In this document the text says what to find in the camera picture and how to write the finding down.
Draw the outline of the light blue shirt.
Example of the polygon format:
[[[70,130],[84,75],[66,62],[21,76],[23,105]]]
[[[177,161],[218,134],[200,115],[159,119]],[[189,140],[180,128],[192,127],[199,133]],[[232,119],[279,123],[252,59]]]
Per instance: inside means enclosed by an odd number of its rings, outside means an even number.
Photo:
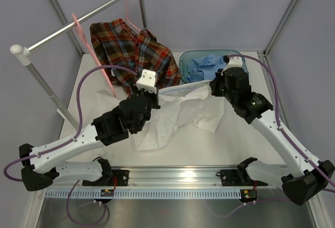
[[[226,65],[223,56],[214,54],[193,58],[187,66],[186,79],[189,83],[213,80],[218,69],[223,69]]]

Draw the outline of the white shirt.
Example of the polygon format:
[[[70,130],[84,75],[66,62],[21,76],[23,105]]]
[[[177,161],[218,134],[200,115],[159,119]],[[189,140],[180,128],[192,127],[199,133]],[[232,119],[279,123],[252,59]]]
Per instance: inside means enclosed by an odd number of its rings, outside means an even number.
[[[159,110],[151,111],[151,118],[143,130],[129,138],[111,144],[131,144],[136,151],[158,150],[169,144],[175,132],[191,124],[200,131],[215,133],[224,116],[223,97],[211,95],[209,84],[184,96],[159,94]]]

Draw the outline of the pink plastic hanger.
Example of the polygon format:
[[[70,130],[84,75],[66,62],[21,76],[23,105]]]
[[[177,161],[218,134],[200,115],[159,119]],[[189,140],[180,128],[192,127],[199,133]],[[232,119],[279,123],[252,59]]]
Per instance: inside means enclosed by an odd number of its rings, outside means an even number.
[[[88,43],[87,38],[86,38],[86,35],[85,35],[85,32],[84,32],[84,30],[83,30],[81,24],[79,23],[79,21],[78,21],[78,19],[77,19],[77,17],[75,16],[74,13],[72,13],[72,17],[73,17],[73,20],[74,20],[75,25],[76,25],[76,26],[75,26],[75,30],[76,30],[76,32],[77,32],[77,35],[79,36],[80,40],[82,41],[82,43],[84,44],[84,46],[85,46],[86,49],[88,50],[89,54],[91,55],[92,59],[94,60],[94,62],[95,62],[95,64],[96,64],[96,66],[97,66],[97,67],[101,67],[102,65],[101,65],[100,61],[98,60],[98,58],[97,58],[97,56],[96,56],[94,50],[92,49],[92,47],[91,47],[90,44]],[[114,89],[114,87],[113,87],[111,81],[109,80],[109,77],[108,77],[106,71],[105,71],[104,69],[101,69],[100,71],[101,71],[101,73],[103,74],[103,76],[104,76],[104,78],[105,78],[105,80],[106,80],[106,82],[107,82],[107,84],[108,84],[108,86],[109,86],[109,88],[110,88],[110,91],[111,91],[113,97],[116,97],[115,89]]]

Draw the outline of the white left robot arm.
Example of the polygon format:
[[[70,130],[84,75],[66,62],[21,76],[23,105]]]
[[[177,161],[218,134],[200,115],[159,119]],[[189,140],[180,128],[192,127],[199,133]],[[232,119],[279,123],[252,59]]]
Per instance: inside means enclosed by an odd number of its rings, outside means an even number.
[[[21,178],[26,190],[38,191],[53,183],[78,180],[84,186],[108,185],[113,178],[113,171],[107,159],[99,158],[92,162],[70,160],[84,152],[109,146],[142,131],[151,117],[151,110],[159,108],[158,94],[141,90],[122,100],[113,110],[94,119],[78,135],[39,147],[21,145]]]

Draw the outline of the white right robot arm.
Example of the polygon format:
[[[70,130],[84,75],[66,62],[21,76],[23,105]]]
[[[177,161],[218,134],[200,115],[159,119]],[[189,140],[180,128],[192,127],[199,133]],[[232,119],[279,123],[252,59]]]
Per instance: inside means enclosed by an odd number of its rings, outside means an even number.
[[[326,188],[334,173],[331,161],[310,153],[287,129],[277,126],[273,105],[251,90],[248,74],[241,67],[219,69],[210,82],[211,93],[224,97],[235,113],[255,128],[272,145],[285,166],[275,166],[250,157],[237,166],[241,184],[262,181],[275,186],[296,205],[303,205]]]

